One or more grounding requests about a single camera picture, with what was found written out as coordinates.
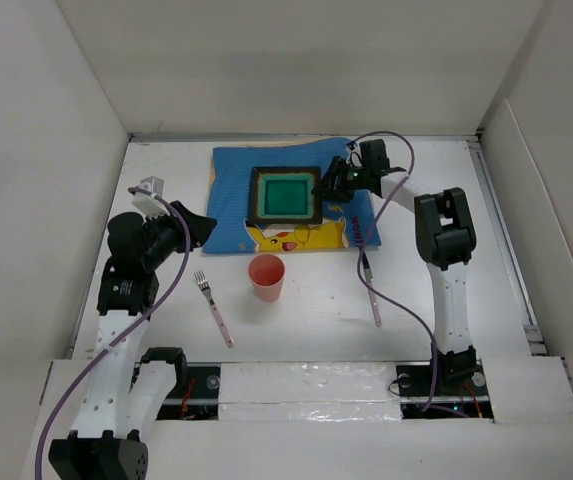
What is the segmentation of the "blue Pikachu cloth placemat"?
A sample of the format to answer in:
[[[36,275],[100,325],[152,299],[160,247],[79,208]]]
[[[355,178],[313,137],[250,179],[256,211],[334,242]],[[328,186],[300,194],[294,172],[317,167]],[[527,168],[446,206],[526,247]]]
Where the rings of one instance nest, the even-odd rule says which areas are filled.
[[[381,244],[370,194],[348,202],[312,195],[335,157],[347,153],[344,137],[269,147],[213,150],[207,216],[217,225],[207,254],[302,253]]]

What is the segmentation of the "pink-handled fork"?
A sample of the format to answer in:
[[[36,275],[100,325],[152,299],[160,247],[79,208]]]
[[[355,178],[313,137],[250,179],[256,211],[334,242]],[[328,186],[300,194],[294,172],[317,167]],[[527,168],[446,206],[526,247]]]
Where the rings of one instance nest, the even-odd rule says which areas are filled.
[[[227,345],[228,348],[233,348],[234,347],[234,341],[233,338],[227,328],[227,326],[225,325],[224,319],[216,305],[216,302],[213,298],[212,295],[212,290],[210,287],[210,284],[204,274],[204,272],[202,270],[197,270],[194,274],[195,276],[195,280],[196,280],[196,284],[199,288],[199,290],[201,291],[201,293],[203,294],[203,296],[205,297],[205,299],[207,300],[207,303],[209,305],[210,311],[213,315],[213,318],[215,319],[215,322],[217,324],[217,327],[224,339],[225,344]]]

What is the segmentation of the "green square plate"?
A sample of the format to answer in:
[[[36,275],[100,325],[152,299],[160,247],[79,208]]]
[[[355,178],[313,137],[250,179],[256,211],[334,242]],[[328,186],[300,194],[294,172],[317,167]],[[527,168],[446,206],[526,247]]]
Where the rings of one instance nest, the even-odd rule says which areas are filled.
[[[250,176],[247,222],[318,225],[322,199],[312,194],[319,167],[254,167]]]

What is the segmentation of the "pink plastic cup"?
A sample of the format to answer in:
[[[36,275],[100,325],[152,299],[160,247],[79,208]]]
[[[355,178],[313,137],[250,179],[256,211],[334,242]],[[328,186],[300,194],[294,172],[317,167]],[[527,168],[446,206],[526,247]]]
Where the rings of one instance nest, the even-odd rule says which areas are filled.
[[[274,302],[282,291],[285,265],[276,255],[260,254],[251,260],[248,276],[257,297],[265,302]]]

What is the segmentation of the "pink-handled knife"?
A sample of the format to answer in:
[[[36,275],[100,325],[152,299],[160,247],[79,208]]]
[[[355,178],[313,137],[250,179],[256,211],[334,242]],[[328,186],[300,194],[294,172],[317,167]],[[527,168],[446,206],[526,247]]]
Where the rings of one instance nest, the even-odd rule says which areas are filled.
[[[362,263],[362,267],[363,267],[363,271],[364,271],[364,278],[365,278],[366,284],[367,284],[367,291],[368,291],[368,295],[369,295],[369,300],[370,300],[370,304],[371,304],[371,309],[372,309],[372,314],[373,314],[375,326],[377,328],[380,328],[382,326],[381,315],[380,315],[379,307],[377,304],[377,296],[373,292],[373,289],[374,289],[373,275],[372,275],[372,270],[371,270],[370,263],[369,263],[369,260],[368,260],[366,253],[362,254],[361,263]]]

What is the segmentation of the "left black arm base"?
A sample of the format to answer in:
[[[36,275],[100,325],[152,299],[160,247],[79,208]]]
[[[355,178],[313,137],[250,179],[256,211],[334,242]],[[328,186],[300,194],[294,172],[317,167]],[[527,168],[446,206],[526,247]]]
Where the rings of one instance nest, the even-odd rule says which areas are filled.
[[[217,420],[221,365],[189,363],[187,379],[166,397],[157,414],[158,420]]]

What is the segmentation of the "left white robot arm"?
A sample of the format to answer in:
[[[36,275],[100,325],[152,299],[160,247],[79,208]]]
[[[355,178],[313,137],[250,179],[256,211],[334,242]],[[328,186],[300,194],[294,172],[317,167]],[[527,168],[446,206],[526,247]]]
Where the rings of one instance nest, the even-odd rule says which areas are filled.
[[[167,396],[188,387],[179,347],[138,353],[153,312],[167,299],[156,270],[172,254],[202,247],[216,220],[180,202],[148,200],[109,220],[110,256],[101,276],[96,355],[69,386],[86,385],[66,437],[41,437],[35,464],[49,461],[61,479],[143,479],[146,439]]]

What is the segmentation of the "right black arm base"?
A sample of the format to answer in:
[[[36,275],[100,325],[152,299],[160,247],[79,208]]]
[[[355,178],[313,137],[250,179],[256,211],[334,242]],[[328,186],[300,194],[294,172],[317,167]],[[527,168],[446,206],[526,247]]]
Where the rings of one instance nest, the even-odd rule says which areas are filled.
[[[430,406],[424,410],[432,388],[432,372],[429,362],[396,365],[395,377],[388,385],[388,392],[399,399],[404,420],[494,418],[481,363],[461,379],[446,382],[438,377]]]

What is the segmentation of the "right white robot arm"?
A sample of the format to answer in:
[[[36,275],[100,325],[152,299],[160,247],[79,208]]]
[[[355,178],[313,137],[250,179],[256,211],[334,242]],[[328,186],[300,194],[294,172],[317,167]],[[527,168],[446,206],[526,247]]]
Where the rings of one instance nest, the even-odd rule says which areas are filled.
[[[414,215],[415,244],[432,285],[434,363],[428,381],[439,393],[460,387],[477,366],[470,336],[466,281],[477,237],[465,192],[456,187],[438,192],[412,178],[415,150],[409,140],[408,168],[390,165],[383,139],[359,137],[347,144],[348,157],[336,156],[313,194],[327,201],[347,202],[359,190],[395,202]]]

